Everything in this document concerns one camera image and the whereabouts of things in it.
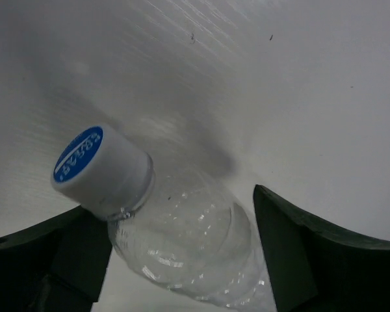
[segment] blue circle on cap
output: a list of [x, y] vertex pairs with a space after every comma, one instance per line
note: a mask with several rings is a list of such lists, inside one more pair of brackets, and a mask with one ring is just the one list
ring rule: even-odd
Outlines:
[[73, 139], [55, 165], [55, 182], [67, 182], [81, 172], [97, 153], [102, 140], [103, 130], [99, 126], [91, 127]]

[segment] bottle cap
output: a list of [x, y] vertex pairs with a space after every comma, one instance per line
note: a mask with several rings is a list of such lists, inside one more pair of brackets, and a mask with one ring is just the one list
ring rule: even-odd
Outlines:
[[74, 138], [60, 155], [52, 187], [106, 220], [131, 210], [153, 179], [150, 156], [109, 125], [96, 125]]

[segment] white stripe on blue label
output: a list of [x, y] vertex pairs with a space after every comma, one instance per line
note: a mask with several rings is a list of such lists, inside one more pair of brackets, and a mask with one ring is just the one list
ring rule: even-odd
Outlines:
[[98, 126], [85, 130], [73, 139], [55, 165], [55, 182], [67, 182], [81, 172], [97, 153], [102, 140], [103, 130]]

